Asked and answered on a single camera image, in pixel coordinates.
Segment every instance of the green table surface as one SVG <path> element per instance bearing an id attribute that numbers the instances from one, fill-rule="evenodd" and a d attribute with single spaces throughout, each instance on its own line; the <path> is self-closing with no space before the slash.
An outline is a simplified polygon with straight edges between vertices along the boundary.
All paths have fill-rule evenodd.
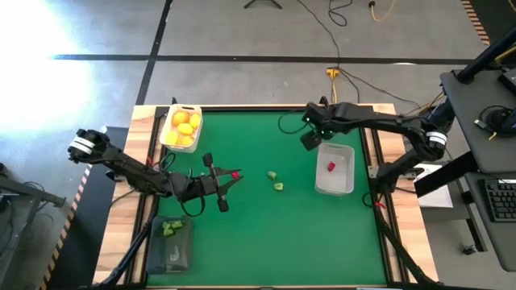
<path id="1" fill-rule="evenodd" d="M 355 150 L 355 190 L 343 197 L 314 189 L 317 150 L 307 151 L 295 135 L 281 133 L 284 112 L 204 112 L 197 150 L 178 154 L 173 171 L 198 176 L 215 166 L 242 169 L 244 178 L 227 195 L 230 210 L 220 213 L 216 196 L 193 219 L 192 267 L 185 272 L 150 275 L 149 286 L 361 285 L 385 284 L 372 209 L 362 204 L 368 178 L 359 131 L 335 136 Z M 285 116 L 285 130 L 302 126 L 301 114 Z M 273 189 L 267 172 L 277 172 L 285 190 Z M 230 177 L 221 179 L 227 182 Z M 191 213 L 199 201 L 187 204 Z M 158 215 L 182 214 L 173 199 L 161 199 Z"/>

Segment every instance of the floor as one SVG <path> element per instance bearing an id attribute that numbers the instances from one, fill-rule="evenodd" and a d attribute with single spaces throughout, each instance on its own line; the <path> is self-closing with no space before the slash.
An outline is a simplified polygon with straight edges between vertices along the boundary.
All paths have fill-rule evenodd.
<path id="1" fill-rule="evenodd" d="M 326 67 L 333 64 L 154 61 L 156 55 L 336 56 L 329 35 L 296 1 L 279 0 L 283 10 L 266 1 L 244 10 L 245 2 L 174 0 L 158 43 L 154 43 L 156 30 L 169 4 L 165 0 L 0 4 L 9 6 L 0 10 L 2 27 L 17 27 L 4 37 L 13 45 L 0 48 L 4 56 L 12 56 L 2 62 L 8 73 L 0 108 L 0 161 L 14 178 L 39 182 L 47 191 L 73 199 L 85 169 L 67 160 L 75 131 L 128 126 L 135 103 L 169 104 L 172 97 L 191 104 L 303 103 L 329 96 Z M 330 21 L 327 2 L 303 2 L 335 35 L 341 56 L 471 59 L 485 49 L 458 0 L 399 1 L 382 23 L 371 19 L 365 0 L 355 1 L 342 9 L 346 27 Z M 377 1 L 380 14 L 388 6 L 389 1 Z M 82 60 L 56 60 L 77 55 Z M 440 73 L 463 66 L 341 67 L 424 104 L 440 92 Z M 141 85 L 143 79 L 149 80 L 148 86 Z M 399 113 L 414 108 L 357 84 L 360 102 L 393 102 Z M 339 81 L 337 90 L 340 101 L 358 101 L 348 82 Z M 451 155 L 468 150 L 457 125 L 449 139 Z M 36 217 L 31 231 L 37 238 L 24 241 L 26 245 L 15 253 L 6 288 L 32 289 L 43 278 L 65 214 L 51 206 L 41 213 L 53 220 L 44 214 Z M 459 253 L 458 244 L 471 242 L 465 222 L 429 223 L 427 230 L 445 284 L 516 288 L 516 274 L 499 267 L 492 249 L 473 256 Z"/>

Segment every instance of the clear plastic container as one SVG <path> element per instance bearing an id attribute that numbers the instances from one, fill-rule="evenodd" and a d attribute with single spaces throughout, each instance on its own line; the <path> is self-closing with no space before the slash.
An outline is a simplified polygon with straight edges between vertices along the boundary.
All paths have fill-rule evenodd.
<path id="1" fill-rule="evenodd" d="M 330 172 L 328 165 L 335 164 Z M 318 146 L 315 190 L 318 193 L 342 196 L 355 187 L 355 150 L 340 144 L 321 143 Z"/>
<path id="2" fill-rule="evenodd" d="M 190 144 L 190 146 L 179 146 L 179 145 L 175 145 L 175 144 L 167 144 L 166 143 L 166 137 L 170 131 L 176 131 L 179 134 L 179 138 L 183 137 L 183 135 L 179 133 L 177 128 L 172 125 L 173 115 L 178 111 L 184 111 L 190 117 L 192 116 L 192 114 L 199 114 L 199 116 L 201 116 L 201 122 L 199 123 L 199 127 L 197 129 L 194 129 L 193 134 L 191 135 L 191 137 L 193 138 L 193 142 L 192 142 L 192 144 Z M 161 131 L 160 143 L 165 145 L 171 151 L 185 152 L 185 153 L 195 152 L 195 149 L 197 149 L 197 144 L 199 142 L 199 138 L 201 137 L 202 120 L 203 120 L 202 110 L 201 110 L 200 106 L 179 105 L 179 104 L 170 106 L 169 113 L 167 114 L 167 119 L 164 121 L 163 130 Z"/>

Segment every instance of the small green cube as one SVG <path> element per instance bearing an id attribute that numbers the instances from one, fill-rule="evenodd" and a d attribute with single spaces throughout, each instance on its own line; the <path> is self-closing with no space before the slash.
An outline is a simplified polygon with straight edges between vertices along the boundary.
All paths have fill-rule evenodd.
<path id="1" fill-rule="evenodd" d="M 167 221 L 163 222 L 161 226 L 163 227 L 163 230 L 170 229 L 172 227 L 172 225 Z"/>
<path id="2" fill-rule="evenodd" d="M 170 237 L 170 236 L 172 236 L 174 234 L 175 234 L 175 232 L 174 232 L 174 230 L 172 228 L 168 228 L 168 229 L 164 229 L 163 230 L 163 236 L 164 237 Z"/>
<path id="3" fill-rule="evenodd" d="M 275 172 L 267 172 L 267 176 L 270 180 L 275 180 L 277 177 L 277 173 Z"/>
<path id="4" fill-rule="evenodd" d="M 180 229 L 183 227 L 183 222 L 182 221 L 174 221 L 171 223 L 171 226 L 173 229 L 177 230 L 177 229 Z"/>
<path id="5" fill-rule="evenodd" d="M 283 190 L 283 184 L 282 183 L 274 184 L 274 189 L 276 189 L 277 191 L 282 191 Z"/>

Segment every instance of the yellow lemon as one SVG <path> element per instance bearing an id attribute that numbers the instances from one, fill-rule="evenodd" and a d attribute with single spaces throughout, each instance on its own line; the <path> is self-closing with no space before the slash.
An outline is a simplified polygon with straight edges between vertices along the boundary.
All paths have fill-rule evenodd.
<path id="1" fill-rule="evenodd" d="M 199 127 L 199 124 L 201 123 L 201 116 L 199 114 L 193 114 L 192 117 L 190 117 L 190 125 L 197 129 Z"/>
<path id="2" fill-rule="evenodd" d="M 192 138 L 190 136 L 185 136 L 185 137 L 181 138 L 180 145 L 190 146 L 190 145 L 192 145 L 193 142 L 194 142 L 194 138 Z"/>
<path id="3" fill-rule="evenodd" d="M 188 122 L 188 114 L 186 112 L 177 112 L 172 117 L 172 125 L 179 126 L 179 124 Z"/>
<path id="4" fill-rule="evenodd" d="M 191 135 L 194 132 L 194 129 L 188 123 L 179 124 L 179 126 L 177 126 L 177 130 L 183 135 Z"/>
<path id="5" fill-rule="evenodd" d="M 169 133 L 167 133 L 167 136 L 165 137 L 164 141 L 168 145 L 175 145 L 178 139 L 179 135 L 177 134 L 177 132 L 170 131 Z"/>

